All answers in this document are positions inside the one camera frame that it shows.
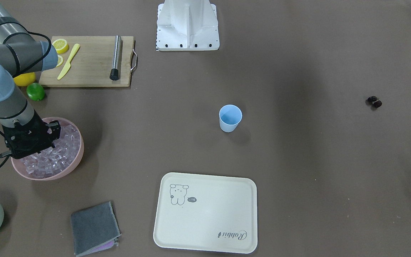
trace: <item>blue cup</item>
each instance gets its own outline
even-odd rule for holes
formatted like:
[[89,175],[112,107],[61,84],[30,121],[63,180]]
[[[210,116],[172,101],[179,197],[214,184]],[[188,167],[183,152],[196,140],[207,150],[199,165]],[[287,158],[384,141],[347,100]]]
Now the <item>blue cup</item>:
[[232,104],[223,106],[220,109],[219,115],[220,128],[224,132],[232,132],[235,130],[239,122],[242,120],[242,111]]

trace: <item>bear drawing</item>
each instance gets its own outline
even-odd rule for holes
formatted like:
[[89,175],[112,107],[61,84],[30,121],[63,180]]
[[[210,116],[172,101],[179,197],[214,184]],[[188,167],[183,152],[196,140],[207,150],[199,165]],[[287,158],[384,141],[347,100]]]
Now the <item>bear drawing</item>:
[[183,205],[185,203],[186,190],[189,186],[171,184],[170,187],[171,203],[173,205]]

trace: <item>metal muddler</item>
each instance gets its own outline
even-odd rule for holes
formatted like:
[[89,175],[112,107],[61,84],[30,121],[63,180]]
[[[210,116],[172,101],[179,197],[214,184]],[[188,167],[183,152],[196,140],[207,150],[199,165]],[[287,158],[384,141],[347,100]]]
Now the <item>metal muddler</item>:
[[119,80],[120,73],[118,70],[118,66],[121,63],[121,46],[123,41],[121,40],[121,36],[115,36],[115,49],[114,49],[114,57],[112,59],[112,70],[111,75],[109,78],[111,80]]

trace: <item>folded cloth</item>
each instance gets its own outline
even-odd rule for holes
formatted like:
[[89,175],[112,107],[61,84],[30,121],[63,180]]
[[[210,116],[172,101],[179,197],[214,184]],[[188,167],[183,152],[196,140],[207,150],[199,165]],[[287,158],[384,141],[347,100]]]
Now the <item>folded cloth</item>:
[[111,202],[72,213],[71,226],[76,257],[109,249],[121,235]]

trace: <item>wooden cutting board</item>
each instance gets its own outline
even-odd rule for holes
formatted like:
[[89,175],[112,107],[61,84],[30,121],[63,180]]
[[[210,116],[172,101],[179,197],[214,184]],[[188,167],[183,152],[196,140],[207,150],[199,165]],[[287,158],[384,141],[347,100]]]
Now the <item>wooden cutting board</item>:
[[[53,36],[52,42],[65,39],[69,50],[60,54],[64,62],[59,67],[44,70],[39,83],[45,87],[111,87],[129,86],[131,81],[131,58],[134,48],[133,36],[122,36],[120,79],[109,78],[115,47],[115,36]],[[57,80],[74,44],[80,49],[71,62],[69,72]]]

